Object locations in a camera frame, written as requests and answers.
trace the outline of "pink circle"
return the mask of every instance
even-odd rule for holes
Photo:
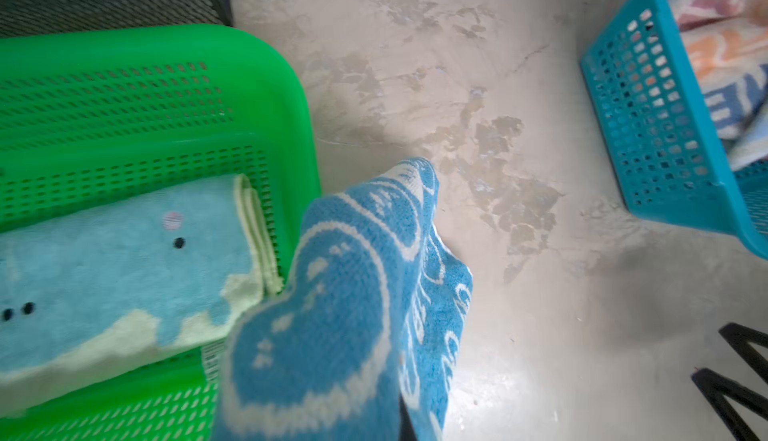
[[[176,211],[171,211],[163,216],[163,227],[168,231],[176,231],[181,227],[184,221],[184,216]]]

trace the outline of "towel tag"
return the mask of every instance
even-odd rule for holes
[[[203,371],[208,383],[213,383],[219,378],[219,359],[224,352],[225,341],[214,341],[201,348],[203,358]]]

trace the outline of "concrete floor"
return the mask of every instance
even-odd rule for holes
[[[768,395],[717,334],[768,331],[768,263],[622,205],[577,61],[623,2],[234,0],[302,80],[325,191],[440,171],[475,275],[444,439],[729,439],[691,373]]]

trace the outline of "blue and white patterned towel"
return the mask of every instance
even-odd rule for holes
[[[286,291],[230,335],[213,441],[394,440],[401,395],[441,438],[472,275],[432,225],[437,191],[413,158],[310,206]]]

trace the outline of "light blue towel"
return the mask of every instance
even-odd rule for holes
[[[0,235],[0,416],[225,337],[276,280],[265,237],[242,174]]]
[[[286,292],[244,314],[213,441],[440,439],[472,275],[432,225],[438,182],[403,161],[306,212]]]

